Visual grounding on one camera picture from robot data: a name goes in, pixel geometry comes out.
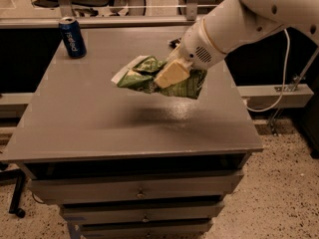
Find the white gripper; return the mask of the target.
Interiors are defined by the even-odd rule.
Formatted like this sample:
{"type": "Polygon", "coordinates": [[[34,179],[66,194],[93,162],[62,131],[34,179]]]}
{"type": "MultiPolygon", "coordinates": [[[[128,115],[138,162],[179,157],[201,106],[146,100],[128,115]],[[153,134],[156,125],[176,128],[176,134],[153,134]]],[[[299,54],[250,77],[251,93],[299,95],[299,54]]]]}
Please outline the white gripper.
{"type": "Polygon", "coordinates": [[[209,36],[205,23],[206,20],[201,19],[183,34],[180,43],[167,57],[171,63],[154,79],[158,87],[165,89],[189,77],[189,70],[181,62],[191,64],[194,69],[208,70],[226,57],[209,36]]]}

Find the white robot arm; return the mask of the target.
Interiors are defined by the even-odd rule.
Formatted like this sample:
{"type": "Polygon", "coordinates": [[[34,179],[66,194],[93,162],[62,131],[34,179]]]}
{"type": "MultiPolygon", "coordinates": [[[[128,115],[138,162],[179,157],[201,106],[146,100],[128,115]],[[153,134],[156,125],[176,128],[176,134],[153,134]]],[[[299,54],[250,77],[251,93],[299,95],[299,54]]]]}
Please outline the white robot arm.
{"type": "Polygon", "coordinates": [[[319,0],[223,0],[183,34],[155,83],[173,86],[192,69],[207,70],[235,49],[288,27],[319,44],[319,0]]]}

